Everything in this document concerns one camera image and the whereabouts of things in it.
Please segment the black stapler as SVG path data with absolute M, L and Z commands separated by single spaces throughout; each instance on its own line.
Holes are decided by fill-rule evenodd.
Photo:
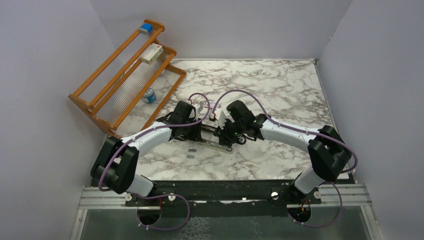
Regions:
M 201 124 L 201 130 L 212 133 L 215 137 L 218 137 L 218 143 L 222 146 L 232 146 L 233 144 L 244 145 L 247 142 L 247 139 L 244 135 L 237 135 L 230 137 L 224 134 L 223 131 L 218 130 L 216 127 Z

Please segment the red white staple box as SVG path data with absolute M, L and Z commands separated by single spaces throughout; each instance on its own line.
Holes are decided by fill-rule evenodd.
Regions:
M 214 104 L 211 102 L 211 103 L 207 103 L 206 104 L 206 107 L 208 108 L 208 109 L 213 109 L 214 108 Z

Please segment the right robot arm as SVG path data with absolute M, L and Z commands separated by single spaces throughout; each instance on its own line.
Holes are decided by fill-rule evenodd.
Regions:
M 306 200 L 309 193 L 319 185 L 334 182 L 352 157 L 332 126 L 324 125 L 309 130 L 283 124 L 264 113 L 254 115 L 240 100 L 229 104 L 226 110 L 232 119 L 227 119 L 220 109 L 211 111 L 218 121 L 214 134 L 221 145 L 232 145 L 241 138 L 249 137 L 253 141 L 277 141 L 309 154 L 311 167 L 297 176 L 289 186 L 289 199 L 296 204 Z

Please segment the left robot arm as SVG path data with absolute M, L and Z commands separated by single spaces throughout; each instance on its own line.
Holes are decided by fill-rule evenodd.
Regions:
M 176 137 L 186 137 L 200 125 L 198 120 L 197 108 L 179 101 L 172 112 L 148 128 L 124 138 L 108 137 L 90 171 L 92 179 L 104 191 L 137 194 L 144 205 L 152 205 L 157 200 L 157 191 L 153 181 L 136 174 L 139 157 Z

